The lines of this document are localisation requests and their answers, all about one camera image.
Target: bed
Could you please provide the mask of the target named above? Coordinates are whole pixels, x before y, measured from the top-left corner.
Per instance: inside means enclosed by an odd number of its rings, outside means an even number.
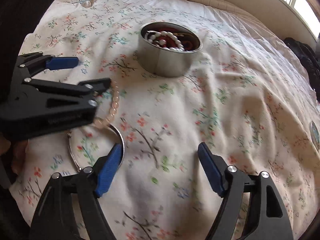
[[[196,157],[204,141],[228,164],[249,174],[269,172],[298,239],[319,209],[320,156],[310,124],[320,127],[320,120],[316,94],[293,52],[258,19],[223,0],[77,1],[54,2],[20,53],[79,57],[76,68],[44,71],[38,79],[118,82],[113,125],[125,138],[126,154],[110,191],[99,199],[116,238],[206,237],[221,198]],[[153,75],[137,61],[139,29],[156,21],[183,25],[203,42],[182,77]],[[103,117],[111,92],[97,101]],[[73,131],[71,147],[87,166],[113,142],[89,127]],[[66,132],[30,140],[25,168],[10,188],[29,225],[54,172],[76,173]],[[247,203],[244,195],[235,239]],[[80,235],[88,239],[75,212]]]

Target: human hand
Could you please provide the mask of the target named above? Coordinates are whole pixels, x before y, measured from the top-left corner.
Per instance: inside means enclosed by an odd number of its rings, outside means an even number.
[[[20,141],[13,145],[11,169],[17,175],[22,171],[24,160],[26,158],[27,145],[28,141]],[[0,134],[0,155],[5,154],[9,150],[10,146],[11,142]]]

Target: stainless steel bowl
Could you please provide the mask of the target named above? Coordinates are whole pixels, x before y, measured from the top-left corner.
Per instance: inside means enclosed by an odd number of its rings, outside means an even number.
[[[144,39],[147,31],[163,28],[174,28],[181,33],[189,33],[194,38],[194,50],[171,51],[157,47]],[[138,40],[138,61],[147,71],[162,77],[179,77],[184,75],[190,68],[193,60],[202,49],[199,37],[177,24],[167,22],[148,23],[141,27]]]

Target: silver bangle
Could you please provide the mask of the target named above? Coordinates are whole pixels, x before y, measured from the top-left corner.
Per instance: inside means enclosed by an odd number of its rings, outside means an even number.
[[[120,139],[120,141],[121,141],[121,154],[122,154],[122,156],[121,156],[121,161],[120,161],[119,166],[118,166],[118,169],[119,169],[120,166],[121,166],[121,164],[122,164],[122,162],[123,162],[123,159],[124,159],[124,148],[125,148],[125,146],[124,146],[124,140],[123,140],[123,137],[122,137],[120,131],[119,131],[116,127],[114,127],[111,123],[108,124],[108,127],[109,127],[111,130],[113,130],[113,132],[119,137],[119,139]],[[78,161],[76,160],[75,156],[73,155],[72,149],[71,149],[71,142],[70,142],[70,139],[71,139],[71,137],[72,137],[72,136],[71,136],[71,132],[67,133],[67,137],[68,137],[68,149],[69,149],[69,154],[70,154],[71,159],[72,159],[72,161],[73,161],[73,163],[74,163],[74,165],[75,165],[76,170],[77,170],[78,172],[80,172],[80,171],[82,170],[82,168],[80,167]]]

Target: blue object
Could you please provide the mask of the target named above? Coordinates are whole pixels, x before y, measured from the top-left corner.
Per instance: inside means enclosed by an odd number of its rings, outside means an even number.
[[[121,162],[121,156],[121,145],[116,144],[109,153],[108,160],[104,163],[103,168],[98,174],[97,188],[95,189],[95,193],[98,197],[101,197],[104,193],[108,192],[119,163]]]
[[[212,190],[219,196],[222,196],[225,192],[225,189],[222,185],[222,174],[210,156],[212,153],[205,146],[206,145],[204,143],[200,143],[198,146],[199,160],[205,174],[207,175]]]
[[[58,70],[65,68],[74,68],[79,64],[77,57],[53,57],[47,61],[46,68],[50,70]]]

